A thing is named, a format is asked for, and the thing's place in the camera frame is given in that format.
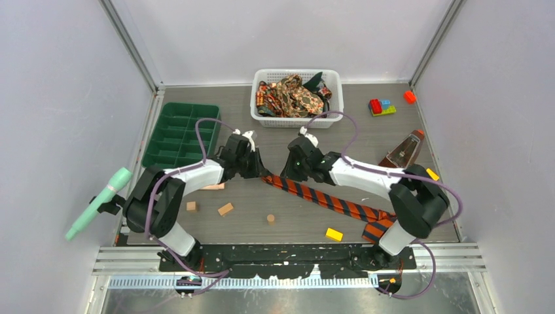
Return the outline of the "brown wooden metronome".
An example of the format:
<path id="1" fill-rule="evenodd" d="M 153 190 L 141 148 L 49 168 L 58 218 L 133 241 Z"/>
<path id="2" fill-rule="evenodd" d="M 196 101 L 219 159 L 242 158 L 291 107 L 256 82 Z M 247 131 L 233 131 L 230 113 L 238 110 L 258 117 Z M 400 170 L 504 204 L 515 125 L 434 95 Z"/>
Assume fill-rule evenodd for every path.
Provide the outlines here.
<path id="1" fill-rule="evenodd" d="M 407 168 L 415 163 L 425 141 L 423 130 L 413 130 L 378 164 L 381 167 Z"/>

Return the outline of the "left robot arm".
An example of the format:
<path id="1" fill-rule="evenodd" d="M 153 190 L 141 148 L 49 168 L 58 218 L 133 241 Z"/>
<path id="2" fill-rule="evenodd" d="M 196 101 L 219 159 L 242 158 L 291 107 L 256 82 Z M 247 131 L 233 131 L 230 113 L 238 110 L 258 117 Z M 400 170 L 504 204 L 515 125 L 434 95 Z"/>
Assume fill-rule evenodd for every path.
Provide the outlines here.
<path id="1" fill-rule="evenodd" d="M 267 175 L 255 138 L 254 131 L 234 132 L 218 154 L 204 162 L 175 169 L 148 167 L 123 206 L 129 229 L 155 237 L 176 254 L 179 266 L 195 270 L 201 261 L 200 243 L 177 222 L 182 199 L 236 175 L 244 179 Z"/>

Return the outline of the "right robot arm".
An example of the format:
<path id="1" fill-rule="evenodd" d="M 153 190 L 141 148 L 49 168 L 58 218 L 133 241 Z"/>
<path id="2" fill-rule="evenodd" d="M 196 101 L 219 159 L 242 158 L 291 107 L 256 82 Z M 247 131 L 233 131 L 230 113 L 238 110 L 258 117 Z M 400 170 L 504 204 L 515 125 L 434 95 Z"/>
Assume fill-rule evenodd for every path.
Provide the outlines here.
<path id="1" fill-rule="evenodd" d="M 337 152 L 323 154 L 310 134 L 299 135 L 287 148 L 288 159 L 277 181 L 291 192 L 300 192 L 330 209 L 366 220 L 363 236 L 373 244 L 367 260 L 378 269 L 391 268 L 406 246 L 427 238 L 450 205 L 437 182 L 418 164 L 406 169 L 387 168 L 358 162 Z M 318 194 L 301 185 L 308 179 L 380 196 L 390 201 L 394 215 L 381 218 L 377 210 Z"/>

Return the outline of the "orange navy striped tie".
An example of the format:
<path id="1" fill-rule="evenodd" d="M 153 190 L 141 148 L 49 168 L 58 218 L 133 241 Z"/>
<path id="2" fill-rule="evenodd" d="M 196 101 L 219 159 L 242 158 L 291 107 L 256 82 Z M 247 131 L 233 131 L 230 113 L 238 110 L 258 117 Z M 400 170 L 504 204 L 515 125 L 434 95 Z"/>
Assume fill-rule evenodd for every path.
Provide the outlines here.
<path id="1" fill-rule="evenodd" d="M 278 175 L 270 174 L 261 177 L 261 180 L 270 186 L 321 207 L 366 222 L 361 237 L 371 244 L 377 244 L 385 232 L 397 221 L 397 216 L 393 213 L 336 198 L 305 184 L 300 184 Z"/>

